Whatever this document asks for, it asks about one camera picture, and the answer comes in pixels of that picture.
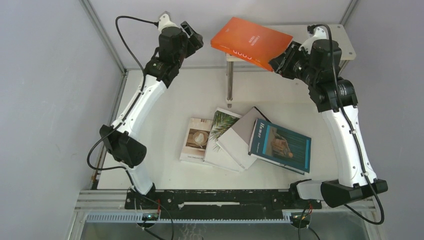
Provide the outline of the orange hardcover book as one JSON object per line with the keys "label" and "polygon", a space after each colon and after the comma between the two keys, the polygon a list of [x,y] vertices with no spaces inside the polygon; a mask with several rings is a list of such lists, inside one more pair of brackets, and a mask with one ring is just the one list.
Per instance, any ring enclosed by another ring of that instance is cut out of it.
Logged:
{"label": "orange hardcover book", "polygon": [[232,17],[210,40],[212,48],[272,71],[269,61],[287,49],[293,36]]}

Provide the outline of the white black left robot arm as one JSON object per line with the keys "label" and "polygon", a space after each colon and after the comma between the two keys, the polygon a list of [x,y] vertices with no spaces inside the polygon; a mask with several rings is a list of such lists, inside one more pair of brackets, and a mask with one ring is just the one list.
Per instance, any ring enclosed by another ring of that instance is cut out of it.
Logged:
{"label": "white black left robot arm", "polygon": [[158,22],[159,46],[146,64],[142,80],[122,114],[112,123],[103,125],[101,140],[130,179],[132,188],[138,192],[137,202],[149,209],[157,196],[150,191],[154,187],[143,160],[147,148],[141,143],[141,127],[159,97],[169,88],[179,74],[184,59],[203,47],[203,37],[188,22],[180,26],[173,22]]}

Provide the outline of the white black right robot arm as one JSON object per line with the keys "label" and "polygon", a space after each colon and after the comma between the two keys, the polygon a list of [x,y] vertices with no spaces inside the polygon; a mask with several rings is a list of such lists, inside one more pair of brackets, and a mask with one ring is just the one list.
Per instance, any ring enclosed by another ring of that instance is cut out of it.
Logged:
{"label": "white black right robot arm", "polygon": [[292,183],[289,203],[302,208],[309,200],[335,208],[377,196],[388,190],[368,159],[359,127],[358,99],[353,84],[339,76],[342,51],[334,40],[318,39],[309,50],[291,42],[269,64],[274,73],[304,82],[330,132],[337,160],[335,180]]}

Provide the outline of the teal Humor book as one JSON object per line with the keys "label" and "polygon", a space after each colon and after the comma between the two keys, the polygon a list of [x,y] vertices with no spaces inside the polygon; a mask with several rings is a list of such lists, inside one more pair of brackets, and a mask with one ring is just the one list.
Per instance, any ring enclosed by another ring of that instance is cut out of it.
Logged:
{"label": "teal Humor book", "polygon": [[254,122],[248,154],[304,175],[310,172],[312,139],[258,118]]}

